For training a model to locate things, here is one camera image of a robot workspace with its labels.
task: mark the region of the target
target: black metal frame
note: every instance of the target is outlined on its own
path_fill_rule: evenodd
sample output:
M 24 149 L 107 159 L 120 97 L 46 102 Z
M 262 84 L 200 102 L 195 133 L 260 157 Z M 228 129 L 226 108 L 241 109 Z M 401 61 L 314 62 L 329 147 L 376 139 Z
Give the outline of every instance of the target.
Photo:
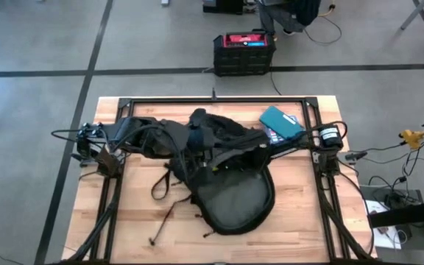
M 118 103 L 116 121 L 122 117 L 122 113 L 125 111 L 126 108 L 128 109 L 127 115 L 132 116 L 134 112 L 135 104 L 153 104 L 153 103 L 199 104 L 199 103 L 239 103 L 239 102 L 300 103 L 303 110 L 304 124 L 306 128 L 311 128 L 313 125 L 311 124 L 311 120 L 310 120 L 310 112 L 309 112 L 310 107 L 312 108 L 315 115 L 316 124 L 314 126 L 321 125 L 322 123 L 322 118 L 319 112 L 318 100 L 316 97 L 286 97 L 286 96 L 281 96 L 281 97 L 216 97 L 216 96 L 212 96 L 212 97 L 196 97 L 196 98 L 189 98 L 189 97 L 185 97 L 185 98 L 120 98 Z M 317 155 L 318 155 L 317 153 L 311 152 L 311 159 L 313 161 L 313 168 L 314 168 L 314 175 L 315 175 L 315 180 L 317 184 L 317 189 L 319 191 L 322 191 L 323 176 L 321 175 L 321 172 L 319 170 L 318 159 L 315 159 Z M 121 185 L 122 185 L 122 177 L 120 177 L 116 181 L 116 187 L 115 187 L 113 199 L 115 198 L 120 199 Z M 338 194 L 336 192 L 335 182 L 328 181 L 328 185 L 329 185 L 328 190 L 331 196 L 331 202 L 332 202 L 332 206 L 334 210 L 334 215 L 336 215 L 337 218 L 342 220 L 342 214 L 341 214 L 341 209 L 339 205 Z M 99 201 L 99 210 L 97 214 L 97 221 L 99 221 L 103 218 L 103 216 L 105 216 L 107 210 L 111 211 L 111 213 L 109 213 L 110 223 L 109 223 L 109 228 L 107 232 L 107 239 L 106 239 L 107 241 L 105 244 L 104 258 L 103 259 L 98 258 L 98 252 L 99 252 L 99 235 L 98 235 L 95 238 L 94 243 L 92 244 L 92 247 L 91 247 L 91 254 L 90 254 L 90 261 L 89 261 L 91 262 L 90 264 L 93 264 L 93 263 L 108 264 L 111 253 L 112 253 L 113 238 L 114 238 L 114 233 L 116 228 L 116 217 L 117 217 L 119 204 L 115 203 L 113 206 L 113 209 L 106 209 L 107 194 L 109 191 L 109 186 L 110 186 L 110 179 L 106 179 L 103 182 L 102 193 L 101 193 L 101 197 Z M 317 192 L 317 194 L 319 197 L 319 202 L 322 202 L 323 200 L 325 200 L 326 202 L 328 201 L 325 196 L 325 193 Z M 326 240 L 328 255 L 330 259 L 330 264 L 340 264 L 343 261 L 350 262 L 350 263 L 359 263 L 359 261 L 357 260 L 350 259 L 348 244 L 344 236 L 338 230 L 337 230 L 337 233 L 339 234 L 339 240 L 342 246 L 342 258 L 336 257 L 335 245 L 333 242 L 333 236 L 332 236 L 332 231 L 331 231 L 330 222 L 329 222 L 330 217 L 328 215 L 328 209 L 324 209 L 321 203 L 319 204 L 319 206 L 320 206 L 320 213 L 322 216 L 322 225 L 323 225 L 323 230 L 325 234 L 325 240 Z M 71 264 L 78 264 L 77 262 L 80 262 L 80 264 L 83 264 L 84 261 L 76 261 L 75 263 L 73 263 L 73 261 L 69 261 L 69 262 L 71 262 Z M 367 262 L 369 262 L 368 264 L 374 264 L 374 263 L 382 264 L 380 261 L 367 261 Z

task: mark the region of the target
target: desk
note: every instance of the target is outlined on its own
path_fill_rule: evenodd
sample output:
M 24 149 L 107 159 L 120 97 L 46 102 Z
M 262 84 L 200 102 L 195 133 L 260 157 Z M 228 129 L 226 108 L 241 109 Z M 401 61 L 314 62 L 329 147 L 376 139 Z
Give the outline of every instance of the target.
M 335 96 L 318 96 L 317 100 L 323 123 L 341 120 Z M 118 97 L 99 98 L 94 122 L 113 123 L 118 102 Z M 299 121 L 304 119 L 302 106 L 295 102 L 252 103 L 246 100 L 239 103 L 204 104 L 135 103 L 134 115 L 186 123 L 193 110 L 203 107 L 208 113 L 227 116 L 246 127 L 260 127 L 258 118 L 270 105 L 295 115 Z M 346 139 L 344 141 L 343 151 L 349 149 Z M 197 206 L 183 203 L 174 209 L 157 245 L 152 247 L 148 238 L 155 235 L 169 207 L 175 200 L 189 194 L 184 185 L 176 185 L 170 188 L 169 195 L 163 201 L 151 198 L 151 187 L 166 171 L 163 168 L 164 162 L 141 155 L 128 158 L 111 263 L 328 262 L 309 151 L 301 150 L 270 163 L 276 202 L 271 214 L 256 230 L 240 236 L 213 234 L 203 238 L 202 235 L 211 229 L 203 220 L 194 217 L 194 214 L 199 213 Z M 95 170 L 95 167 L 86 168 L 82 174 Z M 343 166 L 342 171 L 357 183 L 353 171 Z M 73 255 L 71 249 L 77 249 L 93 229 L 102 183 L 102 177 L 96 175 L 85 177 L 79 182 L 63 258 Z M 371 232 L 360 194 L 343 177 L 336 177 L 336 189 L 344 223 L 361 246 L 368 250 Z M 336 252 L 341 256 L 336 230 L 332 231 Z M 102 256 L 103 249 L 101 243 L 99 256 Z

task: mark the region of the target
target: table leg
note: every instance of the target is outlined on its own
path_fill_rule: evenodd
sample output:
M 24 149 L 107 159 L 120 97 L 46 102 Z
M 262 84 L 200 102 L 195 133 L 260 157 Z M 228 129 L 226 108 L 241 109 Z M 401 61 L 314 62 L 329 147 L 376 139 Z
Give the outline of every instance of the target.
M 403 22 L 402 26 L 400 27 L 402 30 L 406 29 L 406 27 L 409 26 L 409 24 L 415 19 L 415 17 L 418 15 L 418 13 L 421 12 L 421 10 L 424 8 L 424 0 L 421 1 L 421 3 L 418 4 L 417 8 L 413 10 L 413 12 L 410 14 L 410 16 Z

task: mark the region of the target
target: black strap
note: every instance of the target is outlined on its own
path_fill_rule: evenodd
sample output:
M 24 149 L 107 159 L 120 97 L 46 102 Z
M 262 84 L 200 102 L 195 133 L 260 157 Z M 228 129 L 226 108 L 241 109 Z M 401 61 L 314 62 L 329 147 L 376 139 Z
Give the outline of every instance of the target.
M 176 201 L 176 202 L 173 202 L 173 205 L 171 205 L 171 207 L 169 208 L 168 213 L 165 215 L 165 218 L 164 218 L 164 219 L 163 219 L 163 221 L 161 222 L 160 229 L 158 229 L 158 232 L 156 233 L 155 237 L 154 237 L 153 239 L 152 239 L 152 238 L 148 238 L 148 240 L 149 240 L 149 242 L 150 242 L 150 245 L 155 246 L 155 241 L 156 241 L 156 239 L 158 238 L 158 236 L 160 235 L 161 231 L 163 230 L 163 227 L 164 227 L 164 225 L 166 224 L 166 220 L 167 220 L 167 219 L 168 219 L 168 217 L 171 215 L 171 212 L 173 211 L 173 209 L 174 209 L 175 205 L 176 205 L 177 203 L 179 203 L 179 202 L 185 202 L 185 201 L 187 201 L 188 199 L 190 199 L 191 197 L 192 197 L 192 194 L 191 194 L 191 195 L 189 195 L 189 196 L 187 196 L 187 197 L 186 197 L 186 198 L 184 198 L 184 199 L 180 199 L 180 200 L 178 200 L 178 201 Z
M 166 195 L 168 195 L 168 192 L 169 192 L 169 178 L 171 177 L 171 169 L 169 168 L 169 164 L 167 164 L 167 163 L 164 165 L 164 167 L 166 167 L 168 169 L 168 171 L 153 185 L 152 190 L 151 190 L 152 198 L 154 200 L 164 199 L 166 197 Z M 165 180 L 165 184 L 166 184 L 165 193 L 163 194 L 162 197 L 155 197 L 155 195 L 154 195 L 155 189 L 157 188 L 158 184 L 160 184 L 163 180 Z

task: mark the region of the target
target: blue device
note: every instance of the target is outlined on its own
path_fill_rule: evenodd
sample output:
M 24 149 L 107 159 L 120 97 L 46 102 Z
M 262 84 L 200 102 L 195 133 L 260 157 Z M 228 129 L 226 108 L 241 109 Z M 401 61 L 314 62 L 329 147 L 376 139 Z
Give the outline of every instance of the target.
M 298 122 L 274 106 L 268 107 L 259 117 L 259 121 L 284 139 L 292 139 L 303 131 L 303 127 Z

